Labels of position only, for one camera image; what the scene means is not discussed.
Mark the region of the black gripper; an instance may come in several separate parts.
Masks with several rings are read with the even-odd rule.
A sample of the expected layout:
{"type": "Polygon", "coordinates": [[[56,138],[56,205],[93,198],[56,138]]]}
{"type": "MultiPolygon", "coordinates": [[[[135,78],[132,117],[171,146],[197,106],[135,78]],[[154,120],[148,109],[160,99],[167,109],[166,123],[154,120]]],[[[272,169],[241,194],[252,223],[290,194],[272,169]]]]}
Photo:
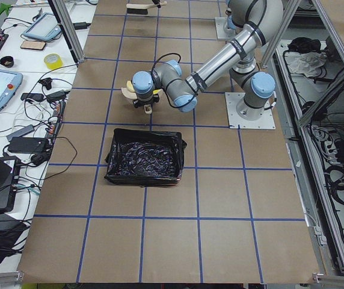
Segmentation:
{"type": "Polygon", "coordinates": [[[159,102],[159,94],[151,95],[137,95],[136,100],[132,101],[135,108],[144,107],[145,109],[152,109],[154,103],[159,102]]]}

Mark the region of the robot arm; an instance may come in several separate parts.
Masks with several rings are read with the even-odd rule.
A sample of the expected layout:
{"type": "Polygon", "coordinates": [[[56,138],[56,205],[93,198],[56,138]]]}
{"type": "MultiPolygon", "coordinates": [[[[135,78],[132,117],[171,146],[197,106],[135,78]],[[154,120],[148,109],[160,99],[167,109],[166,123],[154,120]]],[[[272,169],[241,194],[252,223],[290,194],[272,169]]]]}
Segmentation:
{"type": "Polygon", "coordinates": [[[253,62],[253,52],[271,40],[283,17],[281,1],[228,1],[231,20],[239,32],[199,70],[182,78],[179,62],[156,60],[149,71],[132,77],[136,100],[134,107],[154,103],[154,90],[163,90],[171,107],[189,112],[197,105],[197,95],[211,86],[222,74],[244,61],[253,62]]]}

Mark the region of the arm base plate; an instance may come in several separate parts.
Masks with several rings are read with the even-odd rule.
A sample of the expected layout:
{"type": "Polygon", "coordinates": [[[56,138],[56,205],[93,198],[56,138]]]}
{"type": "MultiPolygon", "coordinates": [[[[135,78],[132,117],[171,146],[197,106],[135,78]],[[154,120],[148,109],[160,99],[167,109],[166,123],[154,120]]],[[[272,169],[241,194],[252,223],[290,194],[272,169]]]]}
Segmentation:
{"type": "Polygon", "coordinates": [[[236,35],[235,28],[230,17],[216,17],[215,28],[218,40],[230,40],[236,35]]]}
{"type": "Polygon", "coordinates": [[[245,93],[225,93],[230,129],[275,129],[271,104],[266,101],[263,108],[250,108],[244,102],[245,93]]]}

